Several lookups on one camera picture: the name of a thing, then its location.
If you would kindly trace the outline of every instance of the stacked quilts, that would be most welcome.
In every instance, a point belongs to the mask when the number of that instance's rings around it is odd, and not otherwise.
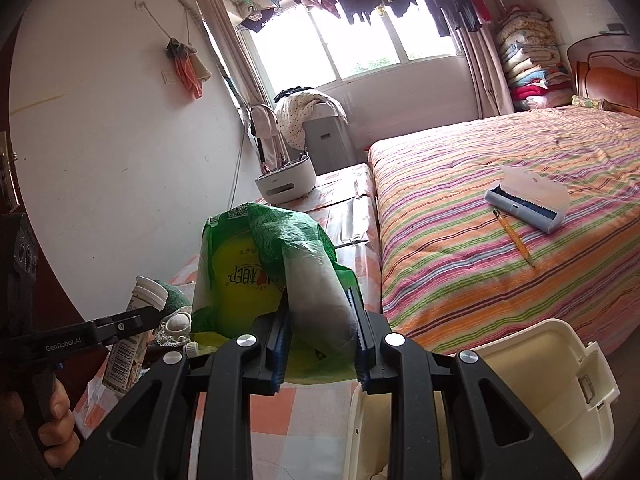
[[[496,40],[516,111],[571,104],[571,78],[548,18],[537,9],[511,6]]]

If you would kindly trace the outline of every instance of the metal screw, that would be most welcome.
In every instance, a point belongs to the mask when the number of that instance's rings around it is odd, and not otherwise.
[[[238,339],[236,339],[236,343],[238,343],[238,346],[252,346],[256,341],[258,340],[255,338],[255,335],[251,334],[243,334],[238,337]]]
[[[476,354],[473,350],[463,350],[458,354],[460,356],[460,360],[463,363],[467,363],[472,365],[476,361],[478,361],[478,354]]]
[[[404,344],[404,336],[398,332],[392,332],[385,335],[385,342],[391,346],[402,346]]]
[[[179,363],[181,359],[182,354],[174,350],[172,352],[167,352],[166,354],[164,354],[162,361],[164,361],[168,365],[175,365],[176,363]]]

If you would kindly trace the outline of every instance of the white bin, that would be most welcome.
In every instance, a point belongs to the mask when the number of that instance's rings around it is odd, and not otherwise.
[[[620,394],[597,343],[585,348],[564,321],[547,319],[475,348],[589,478],[613,443],[610,404]],[[439,394],[438,421],[444,421]],[[388,463],[391,396],[353,393],[343,480],[370,480]],[[439,424],[443,477],[449,445]]]

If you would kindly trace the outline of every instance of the pencil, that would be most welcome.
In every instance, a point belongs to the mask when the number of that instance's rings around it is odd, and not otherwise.
[[[504,228],[504,230],[507,231],[509,238],[511,238],[513,243],[516,245],[516,247],[520,251],[520,254],[522,254],[522,257],[527,261],[527,263],[531,267],[535,269],[536,264],[533,263],[533,258],[531,257],[531,254],[529,254],[529,251],[527,251],[527,248],[525,247],[524,243],[522,243],[522,240],[518,236],[517,232],[514,231],[509,224],[507,224],[507,221],[504,219],[504,217],[500,214],[500,212],[497,209],[494,209],[494,215],[498,219],[498,222],[500,222],[500,225]]]

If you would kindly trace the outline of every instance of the wooden headboard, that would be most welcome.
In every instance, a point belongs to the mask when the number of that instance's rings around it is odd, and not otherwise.
[[[587,38],[569,47],[567,56],[578,94],[640,110],[640,52],[628,36]]]

